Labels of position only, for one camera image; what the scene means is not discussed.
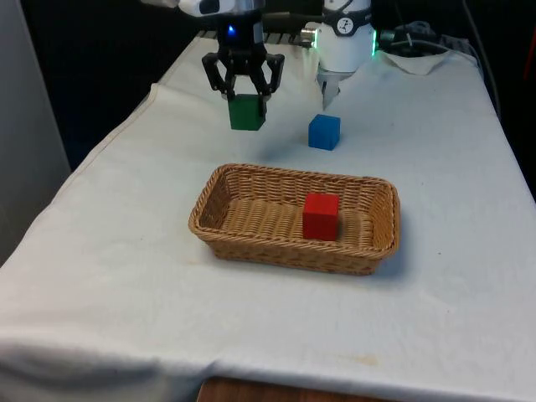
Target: blue block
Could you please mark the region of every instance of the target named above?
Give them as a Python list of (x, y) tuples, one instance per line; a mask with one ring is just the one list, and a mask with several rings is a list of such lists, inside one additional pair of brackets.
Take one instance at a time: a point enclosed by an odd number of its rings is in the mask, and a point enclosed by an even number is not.
[(341, 138), (341, 119), (317, 115), (309, 124), (309, 147), (332, 151)]

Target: table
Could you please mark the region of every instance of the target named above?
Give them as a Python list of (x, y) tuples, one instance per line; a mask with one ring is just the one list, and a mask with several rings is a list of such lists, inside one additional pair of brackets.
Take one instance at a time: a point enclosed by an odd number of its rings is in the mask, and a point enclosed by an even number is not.
[[(476, 66), (343, 82), (307, 146), (316, 56), (286, 55), (259, 132), (231, 131), (195, 39), (0, 270), (0, 399), (194, 400), (213, 376), (414, 400), (536, 399), (536, 208)], [(216, 260), (187, 220), (227, 162), (386, 178), (401, 244), (376, 275)]]
[(384, 402), (362, 396), (334, 394), (238, 379), (210, 379), (199, 391), (197, 402)]

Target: dark background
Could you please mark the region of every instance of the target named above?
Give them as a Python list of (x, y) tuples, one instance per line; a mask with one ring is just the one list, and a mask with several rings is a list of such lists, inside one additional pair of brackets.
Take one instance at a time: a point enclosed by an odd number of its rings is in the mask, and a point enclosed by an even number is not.
[[(72, 168), (142, 101), (199, 30), (178, 10), (137, 0), (23, 0), (30, 32)], [(468, 0), (496, 76), (502, 126), (536, 194), (536, 75), (523, 81), (534, 0)], [(399, 0), (405, 22), (469, 38), (460, 0)], [(268, 11), (320, 13), (322, 0), (268, 0)], [(393, 0), (373, 0), (375, 28), (399, 25)]]

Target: wicker basket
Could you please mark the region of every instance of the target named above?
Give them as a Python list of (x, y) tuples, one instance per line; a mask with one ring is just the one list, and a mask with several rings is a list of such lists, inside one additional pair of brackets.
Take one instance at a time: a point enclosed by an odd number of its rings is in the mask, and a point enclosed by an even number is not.
[[(309, 193), (339, 195), (338, 241), (303, 239)], [(230, 164), (213, 173), (188, 226), (222, 259), (369, 275), (398, 248), (399, 199), (379, 178)]]

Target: cube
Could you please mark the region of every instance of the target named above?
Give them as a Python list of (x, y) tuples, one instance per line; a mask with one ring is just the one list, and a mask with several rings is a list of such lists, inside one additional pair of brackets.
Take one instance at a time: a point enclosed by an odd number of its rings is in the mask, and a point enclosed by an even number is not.
[(309, 147), (332, 151), (341, 138), (339, 117), (317, 115), (309, 124)]
[(237, 95), (228, 105), (233, 130), (258, 131), (265, 122), (266, 103), (258, 95)]
[(310, 193), (303, 208), (303, 238), (336, 241), (338, 237), (339, 197)]

